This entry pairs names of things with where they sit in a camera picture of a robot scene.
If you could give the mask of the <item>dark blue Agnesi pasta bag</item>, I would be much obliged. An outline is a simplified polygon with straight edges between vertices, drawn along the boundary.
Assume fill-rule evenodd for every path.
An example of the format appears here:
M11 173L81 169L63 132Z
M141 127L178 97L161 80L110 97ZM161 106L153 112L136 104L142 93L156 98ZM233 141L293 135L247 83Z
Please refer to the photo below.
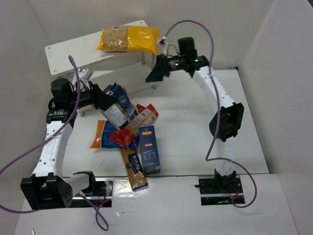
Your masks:
M119 83L108 85L103 92L117 101L111 103L102 114L115 128L122 130L138 115L138 110L130 101L127 91Z

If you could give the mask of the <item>yellow pasta bag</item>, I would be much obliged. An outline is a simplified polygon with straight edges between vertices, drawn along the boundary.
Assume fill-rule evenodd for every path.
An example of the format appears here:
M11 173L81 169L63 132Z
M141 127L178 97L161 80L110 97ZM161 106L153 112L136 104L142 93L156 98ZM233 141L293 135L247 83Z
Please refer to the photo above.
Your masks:
M97 50L108 52L142 51L157 54L160 28L146 26L112 26L104 28Z

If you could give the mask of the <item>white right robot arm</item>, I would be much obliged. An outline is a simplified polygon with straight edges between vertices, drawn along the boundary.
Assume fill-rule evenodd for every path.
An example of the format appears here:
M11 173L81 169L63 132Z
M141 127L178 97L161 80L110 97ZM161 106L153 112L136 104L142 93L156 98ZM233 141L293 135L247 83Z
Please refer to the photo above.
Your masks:
M234 166L234 139L241 128L244 107L236 103L223 88L204 55L199 56L195 49L194 39L185 37L178 40L179 53L168 56L169 44L164 38L158 44L164 47L163 53L157 55L156 63L151 73L145 79L147 83L163 81L174 71L185 71L199 85L212 103L216 114L208 128L216 145L216 161L221 161L214 172L214 180L218 189L232 184L236 177Z

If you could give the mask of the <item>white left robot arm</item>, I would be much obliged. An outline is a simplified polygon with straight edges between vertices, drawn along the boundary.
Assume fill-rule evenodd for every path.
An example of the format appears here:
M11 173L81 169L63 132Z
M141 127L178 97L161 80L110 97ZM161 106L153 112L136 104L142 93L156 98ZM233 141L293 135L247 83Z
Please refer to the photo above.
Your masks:
M86 196L94 192L104 194L92 171L77 171L63 179L63 160L77 109L91 105L104 110L116 99L105 94L97 84L89 82L89 88L80 90L65 78L54 80L51 92L46 140L39 161L31 176L21 181L21 190L34 211L69 208L79 193Z

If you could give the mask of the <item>orange blue pasta bag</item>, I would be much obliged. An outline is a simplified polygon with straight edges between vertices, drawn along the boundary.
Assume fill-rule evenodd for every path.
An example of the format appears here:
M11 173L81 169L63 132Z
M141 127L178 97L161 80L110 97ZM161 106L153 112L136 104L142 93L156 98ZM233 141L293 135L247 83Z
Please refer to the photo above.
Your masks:
M110 139L116 128L107 120L99 120L96 135L90 148L121 148L122 146Z

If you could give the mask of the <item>white two-tier shelf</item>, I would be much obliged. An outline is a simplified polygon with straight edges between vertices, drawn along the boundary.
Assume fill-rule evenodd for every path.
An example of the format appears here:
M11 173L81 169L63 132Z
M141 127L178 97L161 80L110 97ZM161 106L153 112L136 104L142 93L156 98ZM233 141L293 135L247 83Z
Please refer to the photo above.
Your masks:
M101 35L99 31L46 46L51 75L68 78L73 72L68 56L72 56L77 67L93 71L90 80L102 90L114 82L125 88L128 95L149 87L157 88L156 83L145 82L155 64L154 54L97 50Z

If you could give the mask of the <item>blue Barilla pasta box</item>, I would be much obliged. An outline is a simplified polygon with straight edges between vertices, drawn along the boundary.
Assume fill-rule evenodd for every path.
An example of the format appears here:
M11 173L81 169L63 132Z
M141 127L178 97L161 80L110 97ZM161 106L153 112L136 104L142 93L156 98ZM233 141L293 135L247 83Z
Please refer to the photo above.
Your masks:
M160 173L160 160L154 126L139 128L141 162L145 175Z

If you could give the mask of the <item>red spaghetti bag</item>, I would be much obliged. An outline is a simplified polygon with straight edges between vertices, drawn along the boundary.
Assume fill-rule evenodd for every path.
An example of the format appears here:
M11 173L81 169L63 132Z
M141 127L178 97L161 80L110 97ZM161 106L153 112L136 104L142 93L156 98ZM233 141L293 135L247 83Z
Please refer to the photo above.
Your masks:
M139 128L150 126L158 117L158 112L152 104L149 104L140 114L122 130L115 130L109 139L116 144L126 147L138 136Z

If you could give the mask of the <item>brown spaghetti pack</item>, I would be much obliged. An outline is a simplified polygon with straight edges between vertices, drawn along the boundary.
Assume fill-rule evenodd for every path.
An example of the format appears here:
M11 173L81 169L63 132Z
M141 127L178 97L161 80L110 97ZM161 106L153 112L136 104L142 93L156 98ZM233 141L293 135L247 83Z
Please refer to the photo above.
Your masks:
M137 151L124 147L119 148L119 151L126 168L132 191L138 191L141 188L147 187L148 182L137 155Z

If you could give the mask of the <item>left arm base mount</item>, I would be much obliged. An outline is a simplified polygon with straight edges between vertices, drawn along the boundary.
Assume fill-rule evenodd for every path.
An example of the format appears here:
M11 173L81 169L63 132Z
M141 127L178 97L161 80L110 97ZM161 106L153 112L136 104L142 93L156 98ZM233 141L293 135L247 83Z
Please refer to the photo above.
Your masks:
M95 206L109 208L112 206L113 178L97 177L90 188L80 193L85 195Z

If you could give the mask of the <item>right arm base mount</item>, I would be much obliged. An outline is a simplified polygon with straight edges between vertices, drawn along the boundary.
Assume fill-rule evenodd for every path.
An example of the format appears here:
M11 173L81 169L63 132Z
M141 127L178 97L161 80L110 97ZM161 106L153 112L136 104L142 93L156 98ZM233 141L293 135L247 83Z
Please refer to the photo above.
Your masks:
M239 177L223 188L218 188L213 177L199 178L195 188L200 191L202 206L231 205L232 200L234 204L246 203Z

